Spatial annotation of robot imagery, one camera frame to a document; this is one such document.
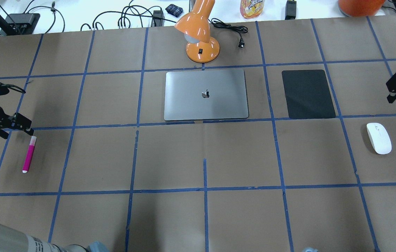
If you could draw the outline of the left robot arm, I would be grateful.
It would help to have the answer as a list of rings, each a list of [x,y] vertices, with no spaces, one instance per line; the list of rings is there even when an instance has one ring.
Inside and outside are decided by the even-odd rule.
[[[6,95],[10,90],[20,93],[25,91],[16,86],[3,84],[0,82],[0,96]],[[31,128],[31,121],[20,113],[12,116],[7,115],[3,108],[0,107],[0,137],[7,139],[9,134],[5,131],[8,129],[18,129],[32,136],[34,130]],[[106,252],[107,248],[101,242],[93,242],[87,247],[81,245],[68,245],[65,247],[58,246],[40,240],[26,233],[14,230],[10,227],[0,224],[0,252]]]

